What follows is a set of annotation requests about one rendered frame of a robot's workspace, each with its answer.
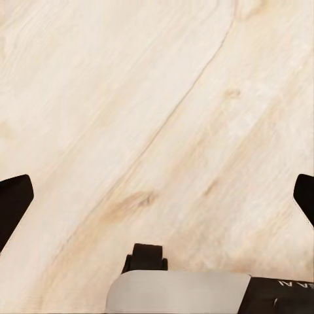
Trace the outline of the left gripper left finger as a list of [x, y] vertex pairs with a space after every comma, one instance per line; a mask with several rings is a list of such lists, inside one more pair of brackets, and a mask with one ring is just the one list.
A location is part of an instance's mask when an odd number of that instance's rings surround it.
[[0, 181], [0, 252], [34, 199], [28, 174]]

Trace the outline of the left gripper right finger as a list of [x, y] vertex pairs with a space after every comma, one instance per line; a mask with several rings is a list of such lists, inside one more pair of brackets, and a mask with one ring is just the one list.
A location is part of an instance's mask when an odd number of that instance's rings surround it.
[[306, 174], [298, 175], [293, 196], [314, 227], [314, 177]]

